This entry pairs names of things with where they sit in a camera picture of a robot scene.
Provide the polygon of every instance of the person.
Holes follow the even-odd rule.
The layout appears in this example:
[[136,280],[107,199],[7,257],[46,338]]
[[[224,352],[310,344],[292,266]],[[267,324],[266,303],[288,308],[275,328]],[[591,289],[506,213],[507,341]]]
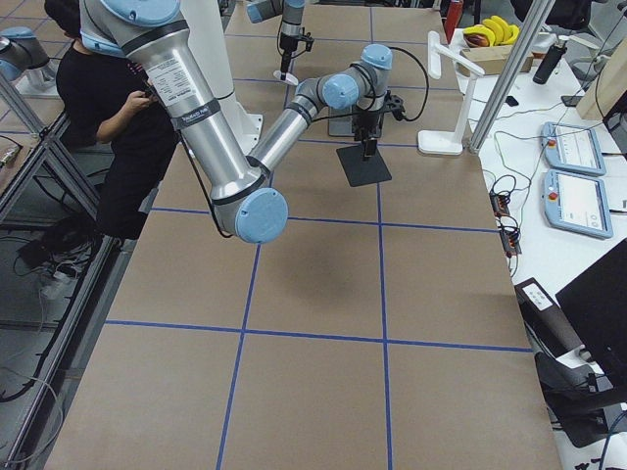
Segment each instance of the person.
[[114,153],[100,189],[96,228],[136,240],[147,217],[141,204],[163,179],[178,136],[166,110],[148,96],[138,65],[83,45],[78,0],[45,0],[44,9],[73,41],[59,64],[57,89],[74,131],[91,142],[111,143]]

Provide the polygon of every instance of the banana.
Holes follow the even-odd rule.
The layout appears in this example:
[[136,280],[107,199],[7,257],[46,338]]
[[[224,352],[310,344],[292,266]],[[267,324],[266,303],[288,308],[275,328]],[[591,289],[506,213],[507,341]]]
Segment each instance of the banana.
[[490,18],[486,18],[481,23],[484,26],[492,29],[492,32],[494,32],[494,35],[495,35],[494,45],[495,46],[498,46],[499,44],[503,42],[506,33],[503,27],[499,23],[495,22],[494,20]]
[[518,34],[520,34],[520,28],[515,24],[510,24],[509,30],[511,31],[511,37],[507,41],[503,42],[503,44],[507,46],[516,42],[516,39],[518,39]]
[[511,29],[509,29],[509,23],[507,23],[503,18],[497,15],[493,15],[492,17],[490,17],[490,20],[498,23],[503,28],[503,42],[511,38]]
[[484,26],[483,24],[476,24],[475,26],[469,26],[465,28],[463,30],[463,36],[464,38],[466,38],[466,42],[468,42],[467,38],[469,38],[470,36],[484,36],[487,39],[487,41],[483,42],[478,42],[474,40],[468,42],[468,45],[470,47],[492,47],[494,46],[494,43],[497,39],[492,29]]

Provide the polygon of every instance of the bunch of bananas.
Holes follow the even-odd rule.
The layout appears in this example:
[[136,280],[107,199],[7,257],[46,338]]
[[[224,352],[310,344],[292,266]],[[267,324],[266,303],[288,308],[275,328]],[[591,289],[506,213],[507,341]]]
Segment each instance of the bunch of bananas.
[[496,15],[486,18],[481,24],[463,30],[463,38],[469,47],[506,46],[516,42],[520,28],[507,23]]

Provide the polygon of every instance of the human hair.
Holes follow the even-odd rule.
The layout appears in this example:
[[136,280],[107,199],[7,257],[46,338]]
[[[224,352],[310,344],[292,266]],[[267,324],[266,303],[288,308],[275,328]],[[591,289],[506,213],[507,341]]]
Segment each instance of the human hair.
[[80,38],[80,7],[78,0],[45,0],[46,14],[72,38]]

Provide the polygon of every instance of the blue framed tablet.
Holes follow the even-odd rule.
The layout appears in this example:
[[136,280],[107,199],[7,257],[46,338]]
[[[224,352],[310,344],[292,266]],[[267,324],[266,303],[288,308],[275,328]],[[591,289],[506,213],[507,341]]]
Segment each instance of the blue framed tablet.
[[542,128],[544,155],[552,168],[602,176],[605,162],[595,129],[546,122]]
[[543,189],[549,224],[597,238],[613,231],[603,182],[595,177],[550,169]]

